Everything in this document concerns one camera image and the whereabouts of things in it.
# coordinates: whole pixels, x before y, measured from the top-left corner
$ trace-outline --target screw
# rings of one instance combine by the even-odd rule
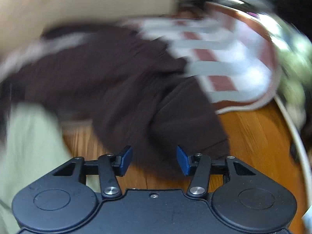
[[[107,195],[114,195],[119,192],[119,189],[117,187],[107,187],[104,189],[104,193]]]
[[[190,189],[191,194],[194,195],[199,195],[199,194],[203,194],[205,192],[205,188],[203,187],[192,187]]]

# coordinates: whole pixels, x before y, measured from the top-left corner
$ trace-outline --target wood grain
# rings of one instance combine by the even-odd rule
[[[229,136],[231,154],[256,168],[268,177],[289,189],[296,197],[298,210],[290,230],[294,234],[303,234],[301,217],[306,210],[305,188],[299,165],[289,155],[290,133],[284,119],[275,104],[251,112],[231,112],[219,115]],[[106,153],[91,128],[81,128],[71,135],[64,136],[73,156],[83,156],[87,160],[96,159]],[[188,180],[174,181],[146,175],[143,170],[131,166],[120,185],[125,188],[186,189]],[[209,191],[222,185],[222,176],[212,176]]]

